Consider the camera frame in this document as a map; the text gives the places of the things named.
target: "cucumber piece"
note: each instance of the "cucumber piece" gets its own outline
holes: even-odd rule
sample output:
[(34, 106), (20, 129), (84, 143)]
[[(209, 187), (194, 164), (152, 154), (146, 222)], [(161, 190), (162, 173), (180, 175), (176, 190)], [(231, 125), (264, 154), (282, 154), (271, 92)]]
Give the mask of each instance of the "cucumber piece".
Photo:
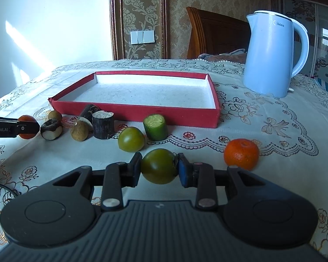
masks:
[(144, 130), (151, 141), (163, 141), (167, 138), (165, 119), (160, 114), (151, 114), (143, 121)]

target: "wooden headboard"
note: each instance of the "wooden headboard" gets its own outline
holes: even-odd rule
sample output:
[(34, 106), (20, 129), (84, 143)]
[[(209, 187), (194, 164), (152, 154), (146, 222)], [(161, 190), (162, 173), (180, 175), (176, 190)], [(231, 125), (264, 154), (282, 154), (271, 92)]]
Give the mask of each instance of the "wooden headboard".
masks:
[(192, 24), (187, 59), (197, 58), (202, 53), (218, 55), (248, 49), (249, 23), (193, 7), (186, 9)]

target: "orange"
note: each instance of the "orange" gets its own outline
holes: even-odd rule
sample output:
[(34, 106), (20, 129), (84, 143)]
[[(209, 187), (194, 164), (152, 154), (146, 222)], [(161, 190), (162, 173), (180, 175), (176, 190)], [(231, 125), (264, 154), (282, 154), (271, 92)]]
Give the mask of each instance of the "orange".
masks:
[[(37, 122), (34, 117), (30, 115), (22, 115), (18, 118), (18, 121), (30, 121), (30, 122)], [(22, 139), (29, 140), (35, 137), (36, 134), (18, 134)]]
[(259, 148), (251, 140), (235, 139), (227, 144), (223, 159), (228, 166), (236, 165), (251, 171), (259, 160)]

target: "tablecloth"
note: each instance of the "tablecloth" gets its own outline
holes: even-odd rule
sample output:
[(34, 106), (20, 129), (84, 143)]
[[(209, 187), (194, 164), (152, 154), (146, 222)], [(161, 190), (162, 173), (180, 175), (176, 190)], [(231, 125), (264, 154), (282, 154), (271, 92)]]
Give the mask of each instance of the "tablecloth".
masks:
[[(169, 137), (148, 141), (143, 150), (158, 147), (183, 152), (190, 162), (203, 161), (216, 169), (226, 169), (223, 151), (236, 138), (253, 140), (260, 149), (255, 174), (289, 189), (314, 204), (319, 222), (310, 244), (328, 256), (328, 92), (303, 75), (291, 81), (294, 92), (285, 98), (271, 98), (252, 92), (242, 83), (244, 65), (204, 60), (119, 60), (70, 64), (57, 68), (13, 90), (0, 99), (0, 116), (18, 118), (33, 115), (40, 124), (52, 110), (47, 98), (95, 71), (166, 70), (209, 73), (217, 91), (221, 115), (216, 129), (169, 126)], [(132, 154), (120, 150), (117, 137), (122, 129), (139, 122), (116, 121), (112, 139), (94, 137), (84, 142), (71, 139), (68, 126), (75, 117), (64, 118), (63, 135), (46, 141), (41, 135), (31, 140), (0, 138), (0, 183), (25, 193), (81, 165), (103, 169), (117, 161), (128, 162)], [(142, 176), (136, 188), (124, 188), (129, 199), (195, 199), (194, 188), (183, 189), (179, 179), (155, 185)], [(227, 202), (223, 187), (218, 187), (219, 203)], [(12, 195), (0, 188), (0, 211)], [(100, 202), (95, 190), (94, 204)], [(0, 250), (7, 239), (0, 226)]]

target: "blue kettle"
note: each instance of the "blue kettle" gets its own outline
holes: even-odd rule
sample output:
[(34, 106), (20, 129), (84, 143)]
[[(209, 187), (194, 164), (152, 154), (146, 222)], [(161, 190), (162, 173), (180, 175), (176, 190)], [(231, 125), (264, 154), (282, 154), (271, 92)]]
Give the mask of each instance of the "blue kettle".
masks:
[[(255, 11), (247, 19), (251, 38), (243, 83), (257, 93), (285, 97), (290, 79), (300, 72), (309, 56), (307, 30), (298, 21), (271, 11)], [(294, 31), (300, 36), (302, 48), (293, 67)]]

